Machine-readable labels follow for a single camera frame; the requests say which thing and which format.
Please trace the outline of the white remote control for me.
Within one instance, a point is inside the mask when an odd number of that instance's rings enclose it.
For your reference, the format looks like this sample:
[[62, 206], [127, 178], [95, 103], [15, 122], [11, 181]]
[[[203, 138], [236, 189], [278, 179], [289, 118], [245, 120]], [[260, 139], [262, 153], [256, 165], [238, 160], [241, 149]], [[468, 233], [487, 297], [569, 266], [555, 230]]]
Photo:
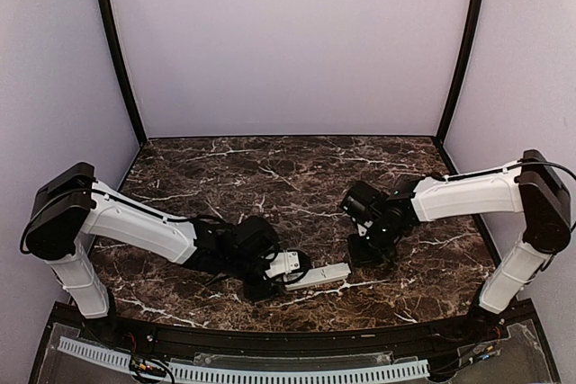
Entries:
[[351, 273], [347, 263], [336, 263], [318, 268], [312, 268], [307, 272], [291, 273], [284, 276], [284, 288], [287, 291], [301, 290], [309, 287], [344, 281]]

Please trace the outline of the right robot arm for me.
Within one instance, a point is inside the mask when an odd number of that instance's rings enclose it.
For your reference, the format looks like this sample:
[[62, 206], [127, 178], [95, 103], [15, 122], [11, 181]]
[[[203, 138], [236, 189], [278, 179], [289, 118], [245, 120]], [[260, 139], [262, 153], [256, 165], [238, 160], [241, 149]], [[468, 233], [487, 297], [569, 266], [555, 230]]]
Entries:
[[572, 198], [556, 174], [560, 165], [528, 149], [516, 161], [484, 171], [430, 175], [390, 193], [355, 183], [340, 203], [357, 227], [348, 238], [355, 265], [397, 261], [396, 245], [418, 224], [484, 213], [521, 213], [526, 228], [496, 271], [483, 283], [476, 309], [459, 334], [477, 343], [494, 327], [494, 316], [572, 240]]

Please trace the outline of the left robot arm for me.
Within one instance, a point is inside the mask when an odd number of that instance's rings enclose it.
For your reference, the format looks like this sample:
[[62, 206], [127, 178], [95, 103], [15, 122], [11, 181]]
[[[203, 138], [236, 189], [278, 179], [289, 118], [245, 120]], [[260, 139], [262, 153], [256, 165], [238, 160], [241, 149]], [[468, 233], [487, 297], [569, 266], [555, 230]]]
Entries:
[[274, 295], [275, 278], [297, 265], [262, 218], [233, 225], [212, 216], [173, 216], [122, 196], [95, 178], [92, 165], [77, 163], [38, 190], [20, 248], [50, 266], [108, 344], [120, 344], [127, 326], [112, 313], [112, 296], [79, 234], [108, 237], [191, 270], [236, 278], [254, 301]]

